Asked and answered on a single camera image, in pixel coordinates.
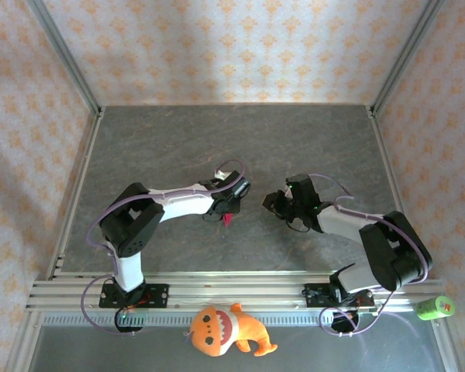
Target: patterned wallpaper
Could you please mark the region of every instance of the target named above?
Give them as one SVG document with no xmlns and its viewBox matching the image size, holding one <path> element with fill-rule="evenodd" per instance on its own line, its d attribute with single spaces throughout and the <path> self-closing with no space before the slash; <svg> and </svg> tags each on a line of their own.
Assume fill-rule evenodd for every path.
<svg viewBox="0 0 465 372">
<path fill-rule="evenodd" d="M 23 0 L 0 0 L 0 371 L 65 213 L 89 111 Z"/>
<path fill-rule="evenodd" d="M 46 3 L 101 105 L 369 105 L 427 0 Z"/>
<path fill-rule="evenodd" d="M 457 302 L 465 349 L 465 1 L 445 3 L 379 123 L 431 274 Z"/>
</svg>

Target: orange plush toy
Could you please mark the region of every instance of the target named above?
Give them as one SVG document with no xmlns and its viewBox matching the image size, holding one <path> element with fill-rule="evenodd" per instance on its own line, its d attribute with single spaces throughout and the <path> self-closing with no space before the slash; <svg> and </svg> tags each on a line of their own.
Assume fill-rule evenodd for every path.
<svg viewBox="0 0 465 372">
<path fill-rule="evenodd" d="M 234 304 L 230 311 L 207 307 L 193 319 L 188 336 L 198 350 L 211 357 L 223 355 L 235 341 L 244 353 L 251 351 L 249 340 L 258 343 L 255 357 L 277 349 L 270 343 L 265 325 L 242 312 L 241 304 Z"/>
</svg>

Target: green cylinder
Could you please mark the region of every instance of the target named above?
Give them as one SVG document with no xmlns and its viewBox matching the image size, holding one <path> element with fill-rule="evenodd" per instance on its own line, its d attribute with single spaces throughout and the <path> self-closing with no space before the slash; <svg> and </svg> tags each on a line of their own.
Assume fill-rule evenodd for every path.
<svg viewBox="0 0 465 372">
<path fill-rule="evenodd" d="M 438 296 L 419 302 L 415 306 L 415 313 L 421 320 L 445 318 L 455 313 L 455 303 L 451 298 Z"/>
</svg>

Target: red object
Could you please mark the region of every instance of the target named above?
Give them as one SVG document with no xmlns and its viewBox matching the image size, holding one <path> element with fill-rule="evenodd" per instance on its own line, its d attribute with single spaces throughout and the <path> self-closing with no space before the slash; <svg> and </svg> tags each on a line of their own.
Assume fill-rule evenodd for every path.
<svg viewBox="0 0 465 372">
<path fill-rule="evenodd" d="M 229 224 L 231 223 L 232 219 L 233 219 L 233 214 L 232 213 L 226 213 L 224 215 L 224 226 L 229 227 Z"/>
</svg>

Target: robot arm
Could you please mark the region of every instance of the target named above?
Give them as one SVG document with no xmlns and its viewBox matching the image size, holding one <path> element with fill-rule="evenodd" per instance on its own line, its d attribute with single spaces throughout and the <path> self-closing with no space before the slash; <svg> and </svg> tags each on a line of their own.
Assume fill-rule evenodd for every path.
<svg viewBox="0 0 465 372">
<path fill-rule="evenodd" d="M 239 213 L 240 199 L 250 188 L 249 181 L 244 177 L 231 188 L 207 192 L 224 188 L 238 176 L 236 171 L 229 174 L 217 171 L 215 178 L 179 190 L 146 189 L 141 183 L 135 183 L 112 203 L 114 205 L 136 195 L 159 195 L 124 204 L 99 223 L 117 265 L 115 287 L 119 296 L 113 307 L 134 305 L 142 298 L 145 282 L 141 270 L 141 250 L 148 244 L 159 223 L 190 214 L 219 215 L 222 218 L 229 213 Z"/>
<path fill-rule="evenodd" d="M 384 222 L 405 233 L 425 258 L 427 270 L 432 268 L 429 252 L 402 213 L 393 211 L 362 217 L 360 212 L 320 201 L 307 174 L 288 178 L 286 185 L 286 191 L 267 195 L 263 206 L 287 223 L 298 218 L 309 229 L 344 236 L 362 244 L 365 249 L 367 262 L 354 263 L 331 275 L 329 296 L 335 303 L 339 304 L 359 291 L 380 286 L 396 291 L 424 274 L 419 255 Z"/>
</svg>

